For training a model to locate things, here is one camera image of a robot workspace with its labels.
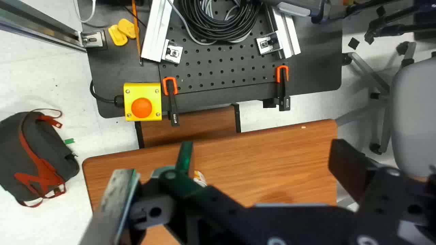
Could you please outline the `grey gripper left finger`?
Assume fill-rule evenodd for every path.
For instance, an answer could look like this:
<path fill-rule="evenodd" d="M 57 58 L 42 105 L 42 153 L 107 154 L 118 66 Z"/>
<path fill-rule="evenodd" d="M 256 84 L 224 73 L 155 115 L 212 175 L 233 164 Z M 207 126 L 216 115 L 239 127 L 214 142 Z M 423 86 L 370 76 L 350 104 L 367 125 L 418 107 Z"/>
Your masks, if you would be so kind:
<path fill-rule="evenodd" d="M 132 245 L 128 212 L 139 176 L 133 168 L 117 168 L 111 172 L 79 245 Z"/>

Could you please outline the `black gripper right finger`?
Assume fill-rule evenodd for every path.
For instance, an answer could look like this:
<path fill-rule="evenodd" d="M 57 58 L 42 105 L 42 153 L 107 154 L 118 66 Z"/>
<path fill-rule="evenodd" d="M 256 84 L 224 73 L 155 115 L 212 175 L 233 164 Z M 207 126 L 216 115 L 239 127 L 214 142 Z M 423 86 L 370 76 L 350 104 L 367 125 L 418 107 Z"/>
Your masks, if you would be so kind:
<path fill-rule="evenodd" d="M 372 183 L 382 167 L 344 138 L 333 138 L 328 169 L 354 201 L 369 202 L 374 197 Z"/>

